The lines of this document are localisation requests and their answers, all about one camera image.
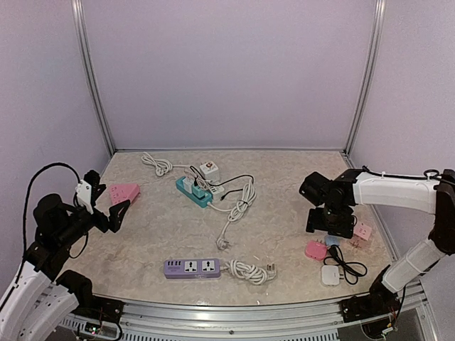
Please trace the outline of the teal power strip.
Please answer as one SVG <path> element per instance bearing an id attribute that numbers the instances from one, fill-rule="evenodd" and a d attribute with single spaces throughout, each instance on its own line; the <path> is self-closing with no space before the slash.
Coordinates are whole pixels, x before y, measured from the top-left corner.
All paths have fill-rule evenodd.
<path id="1" fill-rule="evenodd" d="M 249 210 L 249 208 L 254 203 L 254 201 L 257 197 L 256 190 L 254 187 L 255 180 L 251 180 L 249 177 L 246 177 L 246 178 L 249 178 L 247 183 L 241 189 L 236 190 L 238 192 L 241 192 L 240 198 L 235 202 L 235 204 L 231 208 L 223 209 L 223 208 L 216 207 L 213 204 L 213 194 L 210 192 L 206 193 L 202 199 L 198 199 L 192 193 L 191 194 L 187 193 L 183 189 L 183 183 L 182 183 L 183 178 L 184 177 L 179 178 L 176 181 L 176 188 L 182 194 L 184 194 L 188 199 L 190 199 L 195 204 L 197 204 L 197 206 L 199 206 L 200 208 L 209 207 L 209 208 L 215 210 L 216 212 L 227 215 L 226 223 L 223 226 L 220 234 L 218 235 L 218 238 L 216 239 L 216 246 L 221 251 L 228 249 L 230 247 L 230 243 L 228 240 L 226 240 L 226 232 L 228 230 L 228 227 L 231 224 L 234 224 L 234 223 L 240 221 L 244 217 L 246 212 Z"/>

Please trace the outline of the pink cube socket adapter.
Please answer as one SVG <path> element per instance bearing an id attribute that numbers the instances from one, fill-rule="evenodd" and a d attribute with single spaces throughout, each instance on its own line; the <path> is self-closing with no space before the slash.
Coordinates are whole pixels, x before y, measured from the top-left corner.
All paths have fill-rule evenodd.
<path id="1" fill-rule="evenodd" d="M 349 244 L 355 249 L 366 249 L 370 246 L 373 228 L 363 222 L 358 222 L 353 229 L 353 238 Z"/>

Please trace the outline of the aluminium frame post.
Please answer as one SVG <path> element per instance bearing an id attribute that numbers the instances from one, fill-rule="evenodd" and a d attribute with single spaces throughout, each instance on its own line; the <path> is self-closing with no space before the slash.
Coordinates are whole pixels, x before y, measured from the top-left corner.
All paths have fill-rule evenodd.
<path id="1" fill-rule="evenodd" d="M 110 130 L 105 110 L 102 104 L 100 90 L 98 87 L 95 74 L 95 68 L 91 58 L 90 43 L 85 24 L 83 3 L 81 0 L 72 0 L 71 7 L 75 24 L 75 32 L 77 35 L 80 54 L 82 58 L 82 66 L 85 71 L 88 91 L 93 103 L 97 122 L 100 126 L 102 140 L 105 143 L 109 156 L 113 157 L 113 155 L 117 152 L 117 148 L 115 146 L 114 139 L 112 137 L 112 132 Z"/>
<path id="2" fill-rule="evenodd" d="M 354 117 L 349 129 L 348 138 L 343 149 L 343 155 L 350 159 L 353 154 L 355 141 L 360 131 L 360 125 L 365 113 L 368 95 L 374 78 L 375 66 L 380 49 L 380 41 L 385 19 L 386 0 L 377 0 L 375 2 L 375 13 L 373 17 L 373 27 L 368 44 L 367 58 L 363 71 L 363 78 L 360 84 L 360 93 L 355 105 Z"/>

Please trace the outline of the blue charger with black cable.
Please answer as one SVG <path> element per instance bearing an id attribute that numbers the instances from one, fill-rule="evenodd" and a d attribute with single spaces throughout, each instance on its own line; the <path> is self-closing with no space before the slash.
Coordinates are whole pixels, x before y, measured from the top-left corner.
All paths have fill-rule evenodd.
<path id="1" fill-rule="evenodd" d="M 341 269 L 341 278 L 347 284 L 354 286 L 360 278 L 366 277 L 368 268 L 365 264 L 358 261 L 346 261 L 340 247 L 340 241 L 336 236 L 326 235 L 326 256 L 323 265 L 334 265 Z"/>

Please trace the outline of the right aluminium frame post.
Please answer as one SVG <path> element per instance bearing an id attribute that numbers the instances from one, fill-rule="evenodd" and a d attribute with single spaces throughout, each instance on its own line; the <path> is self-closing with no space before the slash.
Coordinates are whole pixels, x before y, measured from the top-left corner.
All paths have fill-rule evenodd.
<path id="1" fill-rule="evenodd" d="M 355 141 L 360 131 L 360 125 L 365 113 L 368 95 L 374 78 L 375 66 L 380 49 L 380 41 L 385 19 L 386 0 L 377 0 L 375 2 L 375 13 L 373 17 L 373 27 L 368 44 L 367 58 L 363 71 L 363 78 L 360 84 L 360 93 L 355 105 L 354 117 L 349 129 L 348 138 L 343 149 L 343 155 L 350 159 L 353 154 Z"/>

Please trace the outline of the white power strip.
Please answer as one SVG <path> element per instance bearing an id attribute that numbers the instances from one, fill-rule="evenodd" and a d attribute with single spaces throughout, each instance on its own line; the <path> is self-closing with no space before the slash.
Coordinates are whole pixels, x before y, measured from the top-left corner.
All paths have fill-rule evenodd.
<path id="1" fill-rule="evenodd" d="M 143 152 L 141 156 L 141 161 L 145 166 L 151 166 L 154 168 L 155 174 L 157 177 L 163 177 L 166 174 L 170 173 L 174 168 L 181 168 L 184 172 L 184 167 L 189 166 L 190 164 L 175 164 L 170 162 L 170 160 L 165 158 L 154 158 L 150 153 Z M 211 189 L 209 192 L 212 193 L 214 196 L 220 195 L 224 191 L 224 187 L 222 186 L 220 189 Z"/>

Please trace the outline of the white flat charger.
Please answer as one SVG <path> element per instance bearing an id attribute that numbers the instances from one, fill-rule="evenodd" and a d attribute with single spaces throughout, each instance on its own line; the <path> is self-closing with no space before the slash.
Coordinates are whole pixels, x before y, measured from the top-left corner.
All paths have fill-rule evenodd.
<path id="1" fill-rule="evenodd" d="M 325 286 L 338 286 L 344 275 L 336 265 L 323 265 L 321 267 L 321 282 Z"/>

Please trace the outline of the white cube socket adapter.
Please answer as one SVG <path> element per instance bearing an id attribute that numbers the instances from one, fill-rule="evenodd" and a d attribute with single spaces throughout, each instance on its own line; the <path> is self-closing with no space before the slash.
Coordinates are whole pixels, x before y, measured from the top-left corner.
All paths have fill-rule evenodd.
<path id="1" fill-rule="evenodd" d="M 220 181 L 219 167 L 213 161 L 200 164 L 199 169 L 209 183 L 218 183 Z"/>

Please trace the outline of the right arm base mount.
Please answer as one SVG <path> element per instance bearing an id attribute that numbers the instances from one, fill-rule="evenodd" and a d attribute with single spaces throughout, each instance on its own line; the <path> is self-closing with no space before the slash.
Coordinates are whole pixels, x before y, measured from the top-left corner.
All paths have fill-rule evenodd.
<path id="1" fill-rule="evenodd" d="M 366 295 L 352 296 L 338 303 L 343 322 L 364 320 L 387 313 L 397 313 L 401 310 L 402 304 L 398 294 L 393 293 L 382 284 L 382 278 L 389 268 L 390 265 L 380 272 Z"/>

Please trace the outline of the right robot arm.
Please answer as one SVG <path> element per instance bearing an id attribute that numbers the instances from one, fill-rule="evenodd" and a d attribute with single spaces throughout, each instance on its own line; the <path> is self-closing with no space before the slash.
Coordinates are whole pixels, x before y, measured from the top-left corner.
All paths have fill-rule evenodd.
<path id="1" fill-rule="evenodd" d="M 379 315 L 391 304 L 391 294 L 401 291 L 440 259 L 454 254 L 454 171 L 426 170 L 422 176 L 375 173 L 367 167 L 349 168 L 330 180 L 318 172 L 306 176 L 299 194 L 313 208 L 306 230 L 353 237 L 356 205 L 383 205 L 419 210 L 434 216 L 434 225 L 423 241 L 387 267 L 370 287 L 364 310 Z"/>

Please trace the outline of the small white cube charger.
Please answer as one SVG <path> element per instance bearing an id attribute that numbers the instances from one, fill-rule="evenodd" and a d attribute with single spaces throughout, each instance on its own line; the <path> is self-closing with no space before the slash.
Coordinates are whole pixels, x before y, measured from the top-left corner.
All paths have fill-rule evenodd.
<path id="1" fill-rule="evenodd" d="M 186 176 L 183 178 L 182 183 L 183 183 L 183 189 L 187 193 L 191 194 L 193 192 L 194 179 Z"/>

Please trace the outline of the aluminium front rail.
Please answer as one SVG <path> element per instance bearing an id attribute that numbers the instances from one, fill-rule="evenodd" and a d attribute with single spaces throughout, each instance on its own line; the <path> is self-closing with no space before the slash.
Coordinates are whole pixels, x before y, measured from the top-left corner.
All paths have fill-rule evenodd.
<path id="1" fill-rule="evenodd" d="M 49 340 L 436 340 L 422 287 L 400 310 L 346 321 L 338 299 L 215 307 L 125 300 L 118 323 L 69 314 Z"/>

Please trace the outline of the left aluminium frame post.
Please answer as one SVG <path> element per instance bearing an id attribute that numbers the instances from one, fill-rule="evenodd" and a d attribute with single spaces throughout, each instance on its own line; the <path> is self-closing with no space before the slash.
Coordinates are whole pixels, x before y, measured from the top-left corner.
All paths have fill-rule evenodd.
<path id="1" fill-rule="evenodd" d="M 95 74 L 95 68 L 91 58 L 90 43 L 85 24 L 83 3 L 81 0 L 72 0 L 71 7 L 75 24 L 75 32 L 77 35 L 80 54 L 82 58 L 82 66 L 85 71 L 88 91 L 93 103 L 97 122 L 100 126 L 102 140 L 105 143 L 109 156 L 113 157 L 113 155 L 117 152 L 117 148 L 115 146 L 114 139 L 112 137 L 112 132 L 110 130 L 105 110 L 102 104 L 100 90 L 98 87 Z"/>

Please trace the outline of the pink triangular power strip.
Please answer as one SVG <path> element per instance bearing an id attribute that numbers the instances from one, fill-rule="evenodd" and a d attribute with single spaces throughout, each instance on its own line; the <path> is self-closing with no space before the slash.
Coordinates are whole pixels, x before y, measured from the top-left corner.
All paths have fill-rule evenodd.
<path id="1" fill-rule="evenodd" d="M 117 205 L 126 200 L 133 203 L 139 194 L 140 187 L 136 183 L 113 184 L 109 187 L 109 196 L 113 205 Z"/>

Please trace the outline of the purple power strip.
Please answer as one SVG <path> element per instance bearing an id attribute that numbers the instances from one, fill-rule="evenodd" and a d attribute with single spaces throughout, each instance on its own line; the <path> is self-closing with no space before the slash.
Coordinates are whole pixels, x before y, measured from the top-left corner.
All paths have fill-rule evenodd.
<path id="1" fill-rule="evenodd" d="M 220 259 L 168 259 L 164 262 L 164 276 L 172 280 L 220 278 L 222 273 L 261 286 L 277 277 L 274 264 L 265 267 L 243 263 L 238 260 Z"/>

